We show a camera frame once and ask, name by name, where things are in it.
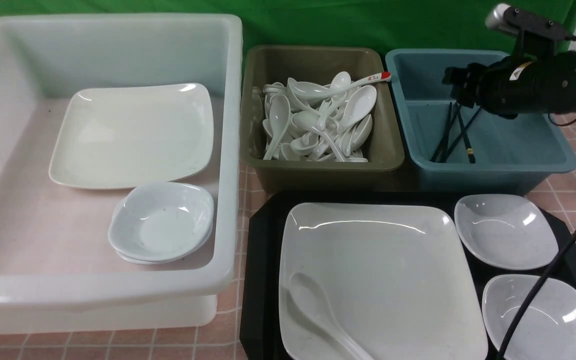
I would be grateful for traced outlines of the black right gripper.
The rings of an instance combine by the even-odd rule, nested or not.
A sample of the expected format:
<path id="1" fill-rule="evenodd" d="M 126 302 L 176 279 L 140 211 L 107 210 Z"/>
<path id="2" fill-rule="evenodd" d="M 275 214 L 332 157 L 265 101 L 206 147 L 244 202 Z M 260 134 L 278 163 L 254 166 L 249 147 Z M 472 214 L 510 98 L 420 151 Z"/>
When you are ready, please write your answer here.
<path id="1" fill-rule="evenodd" d="M 450 95 L 460 105 L 509 120 L 521 114 L 576 113 L 576 52 L 450 66 L 442 84 L 451 86 Z"/>

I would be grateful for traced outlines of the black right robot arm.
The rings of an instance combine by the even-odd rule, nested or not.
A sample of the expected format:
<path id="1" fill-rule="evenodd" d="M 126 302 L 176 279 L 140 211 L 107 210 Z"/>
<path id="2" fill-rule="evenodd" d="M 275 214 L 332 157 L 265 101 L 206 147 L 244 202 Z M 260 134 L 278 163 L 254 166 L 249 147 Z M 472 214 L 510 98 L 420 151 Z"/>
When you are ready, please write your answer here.
<path id="1" fill-rule="evenodd" d="M 576 113 L 576 52 L 528 59 L 508 55 L 493 64 L 469 63 L 445 69 L 442 84 L 468 108 L 495 116 Z"/>

